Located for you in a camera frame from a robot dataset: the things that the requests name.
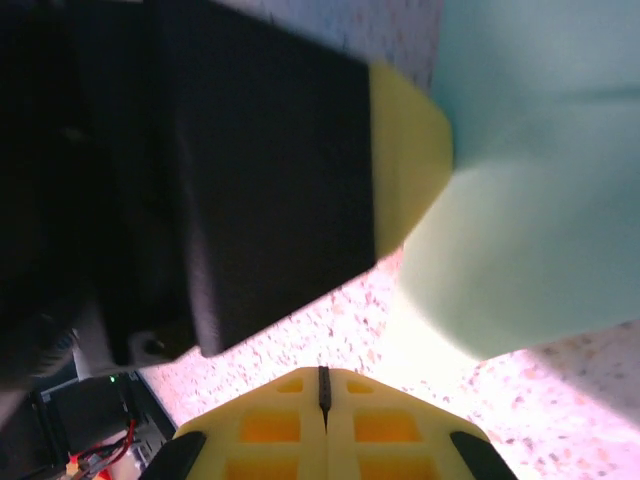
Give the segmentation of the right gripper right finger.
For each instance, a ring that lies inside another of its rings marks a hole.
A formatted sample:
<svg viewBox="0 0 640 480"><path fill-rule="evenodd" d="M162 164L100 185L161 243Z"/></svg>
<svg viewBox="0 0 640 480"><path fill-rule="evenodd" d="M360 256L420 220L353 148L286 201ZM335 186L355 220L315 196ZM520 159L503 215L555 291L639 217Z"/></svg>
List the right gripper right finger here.
<svg viewBox="0 0 640 480"><path fill-rule="evenodd" d="M324 370L328 480L518 480L472 422L345 369Z"/></svg>

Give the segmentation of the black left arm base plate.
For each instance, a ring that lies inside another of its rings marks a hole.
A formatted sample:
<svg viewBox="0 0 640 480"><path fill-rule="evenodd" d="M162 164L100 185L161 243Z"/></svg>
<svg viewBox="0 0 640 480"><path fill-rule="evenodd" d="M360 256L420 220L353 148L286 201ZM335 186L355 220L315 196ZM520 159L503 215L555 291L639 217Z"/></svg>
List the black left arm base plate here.
<svg viewBox="0 0 640 480"><path fill-rule="evenodd" d="M171 437L176 426L138 372L63 382L35 390L28 405L36 413L43 439L28 452L36 465L15 480L54 480L63 462L100 443L114 443L134 428L131 453L143 464Z"/></svg>

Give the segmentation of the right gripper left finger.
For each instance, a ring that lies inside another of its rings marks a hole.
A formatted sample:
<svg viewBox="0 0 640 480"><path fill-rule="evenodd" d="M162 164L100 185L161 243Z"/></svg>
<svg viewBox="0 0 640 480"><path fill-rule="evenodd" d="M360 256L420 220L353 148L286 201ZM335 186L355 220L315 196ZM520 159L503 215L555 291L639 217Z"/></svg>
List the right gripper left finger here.
<svg viewBox="0 0 640 480"><path fill-rule="evenodd" d="M327 480L328 369L297 369L183 424L144 480Z"/></svg>

